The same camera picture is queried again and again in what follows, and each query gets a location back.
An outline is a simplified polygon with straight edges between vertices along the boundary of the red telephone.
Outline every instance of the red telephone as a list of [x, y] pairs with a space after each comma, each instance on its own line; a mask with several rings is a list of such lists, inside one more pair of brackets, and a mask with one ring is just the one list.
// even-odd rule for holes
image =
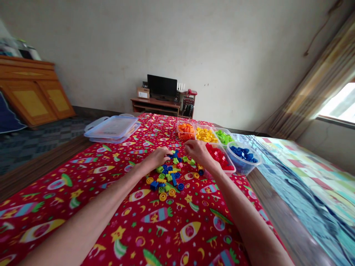
[[197, 95], [197, 91], [192, 91], [191, 89], [189, 89], [189, 90], [186, 92], [186, 97], [189, 97], [190, 95]]

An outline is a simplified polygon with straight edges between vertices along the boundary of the person's arm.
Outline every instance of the person's arm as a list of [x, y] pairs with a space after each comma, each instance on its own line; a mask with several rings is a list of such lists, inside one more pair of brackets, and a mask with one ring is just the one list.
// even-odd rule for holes
[[185, 150], [215, 179], [243, 239], [252, 265], [294, 265], [254, 206], [208, 153], [206, 143], [189, 140], [185, 143]]
[[143, 176], [170, 159], [167, 154], [172, 153], [166, 147], [159, 147], [153, 151], [65, 222], [20, 265], [79, 266], [124, 198]]

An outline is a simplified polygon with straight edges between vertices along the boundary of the red patterned tablecloth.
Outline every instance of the red patterned tablecloth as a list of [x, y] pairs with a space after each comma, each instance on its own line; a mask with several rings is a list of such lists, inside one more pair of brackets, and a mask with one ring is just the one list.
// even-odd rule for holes
[[[140, 128], [127, 142], [93, 144], [0, 204], [1, 266], [21, 261], [156, 147], [167, 146], [184, 155], [183, 143], [176, 138], [175, 117], [143, 114], [139, 122]], [[156, 179], [158, 173], [143, 177], [83, 265], [249, 265], [218, 186], [210, 179], [194, 179], [193, 172], [196, 167], [184, 163], [178, 182], [185, 188], [165, 202], [146, 184], [147, 177]], [[274, 230], [246, 178], [231, 178]]]

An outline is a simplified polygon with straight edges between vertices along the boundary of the colorful mat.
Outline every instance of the colorful mat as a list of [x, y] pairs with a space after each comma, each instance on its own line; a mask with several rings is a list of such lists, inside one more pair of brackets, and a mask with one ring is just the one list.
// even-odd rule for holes
[[[139, 130], [128, 142], [94, 144], [0, 204], [1, 266], [21, 261], [156, 147], [177, 149], [183, 156], [176, 118], [144, 114], [139, 122]], [[158, 174], [142, 178], [83, 265], [249, 265], [218, 186], [210, 179], [194, 179], [195, 171], [185, 163], [178, 180], [184, 190], [165, 202], [146, 184], [146, 178]], [[245, 177], [231, 178], [275, 232]]]
[[336, 265], [355, 265], [355, 178], [289, 140], [234, 134], [263, 158], [258, 166]]

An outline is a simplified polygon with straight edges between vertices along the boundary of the monitor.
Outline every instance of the monitor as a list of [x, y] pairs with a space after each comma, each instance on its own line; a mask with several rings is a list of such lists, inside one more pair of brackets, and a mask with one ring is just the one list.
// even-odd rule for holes
[[159, 76], [148, 76], [148, 88], [150, 93], [162, 96], [176, 96], [178, 81], [176, 79], [163, 78]]

